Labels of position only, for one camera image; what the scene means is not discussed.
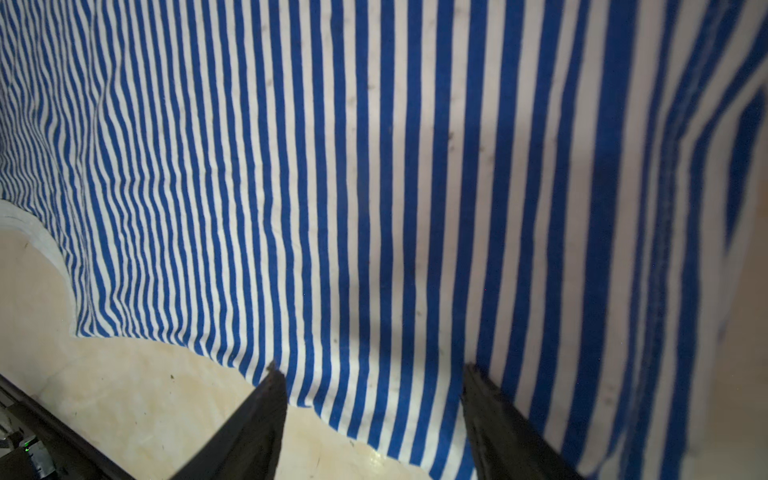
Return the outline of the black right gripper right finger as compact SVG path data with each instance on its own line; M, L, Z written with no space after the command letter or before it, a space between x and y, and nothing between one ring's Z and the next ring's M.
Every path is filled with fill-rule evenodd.
M480 479L581 477L475 364L464 366L461 402Z

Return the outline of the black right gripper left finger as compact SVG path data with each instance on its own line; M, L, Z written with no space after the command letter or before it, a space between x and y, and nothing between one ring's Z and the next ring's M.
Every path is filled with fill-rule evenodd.
M274 364L176 479L273 479L288 411L286 378Z

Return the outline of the blue white striped tank top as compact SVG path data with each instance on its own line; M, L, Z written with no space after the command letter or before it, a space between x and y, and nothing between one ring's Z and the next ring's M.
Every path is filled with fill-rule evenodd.
M435 479L477 365L685 479L767 156L763 1L5 1L1 203L77 337L188 348Z

